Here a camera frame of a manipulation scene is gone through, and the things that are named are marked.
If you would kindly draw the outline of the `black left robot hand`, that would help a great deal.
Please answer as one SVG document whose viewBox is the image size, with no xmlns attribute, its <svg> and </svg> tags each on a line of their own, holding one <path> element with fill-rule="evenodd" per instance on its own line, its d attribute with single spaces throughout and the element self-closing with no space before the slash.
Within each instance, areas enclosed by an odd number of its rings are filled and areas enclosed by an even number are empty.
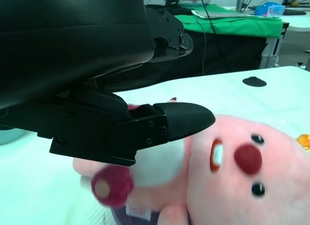
<svg viewBox="0 0 310 225">
<path fill-rule="evenodd" d="M 0 128 L 51 139 L 53 154 L 131 166 L 138 150 L 198 133 L 215 117 L 192 103 L 129 110 L 96 79 L 192 49 L 182 22 L 143 0 L 0 0 Z"/>
</svg>

